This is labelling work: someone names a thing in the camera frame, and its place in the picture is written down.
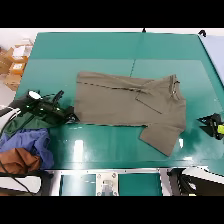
brown box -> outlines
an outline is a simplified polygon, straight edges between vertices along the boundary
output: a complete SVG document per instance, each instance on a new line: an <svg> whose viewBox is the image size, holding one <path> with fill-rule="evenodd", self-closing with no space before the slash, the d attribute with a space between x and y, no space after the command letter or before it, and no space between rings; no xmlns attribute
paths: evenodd
<svg viewBox="0 0 224 224"><path fill-rule="evenodd" d="M11 74L22 76L25 66L26 63L12 63L11 67L9 68L9 71Z"/></svg>
<svg viewBox="0 0 224 224"><path fill-rule="evenodd" d="M19 87L22 77L20 75L8 74L4 80L4 84L12 91L16 91Z"/></svg>
<svg viewBox="0 0 224 224"><path fill-rule="evenodd" d="M13 51L14 49L11 47L7 53L5 54L6 57L11 61L11 62L14 62L14 63L26 63L28 61L28 57L27 56L21 56L21 57L13 57Z"/></svg>
<svg viewBox="0 0 224 224"><path fill-rule="evenodd" d="M0 48L0 74L7 74L12 62L5 56L5 50Z"/></svg>

green tabletop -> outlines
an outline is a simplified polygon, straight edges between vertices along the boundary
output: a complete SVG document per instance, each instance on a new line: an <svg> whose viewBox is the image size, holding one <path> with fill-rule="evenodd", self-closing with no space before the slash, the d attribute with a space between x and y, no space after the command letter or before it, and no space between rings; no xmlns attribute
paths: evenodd
<svg viewBox="0 0 224 224"><path fill-rule="evenodd" d="M177 141L166 157L138 139L142 128L68 124L50 129L54 169L209 165L213 172L224 173L223 141L207 136L196 121L224 107L223 86L198 36L38 34L16 97L27 89L39 89L43 95L63 90L61 105L74 105L81 70L142 78L177 74L187 98L187 129L180 136L184 147ZM81 149L75 146L77 140L83 142Z"/></svg>

